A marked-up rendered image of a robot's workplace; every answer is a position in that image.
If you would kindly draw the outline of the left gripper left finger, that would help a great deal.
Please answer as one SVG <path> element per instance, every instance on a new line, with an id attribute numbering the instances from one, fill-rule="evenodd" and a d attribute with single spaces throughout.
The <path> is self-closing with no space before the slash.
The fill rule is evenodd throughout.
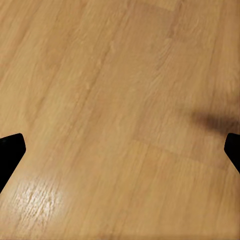
<path id="1" fill-rule="evenodd" d="M 0 193 L 26 153 L 22 133 L 0 138 Z"/>

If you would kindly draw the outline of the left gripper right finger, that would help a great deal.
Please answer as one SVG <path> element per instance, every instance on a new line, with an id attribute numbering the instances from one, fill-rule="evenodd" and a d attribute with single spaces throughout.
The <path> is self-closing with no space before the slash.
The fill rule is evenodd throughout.
<path id="1" fill-rule="evenodd" d="M 230 158 L 234 166 L 240 173 L 240 135 L 235 133 L 229 133 L 227 135 L 224 151 Z"/>

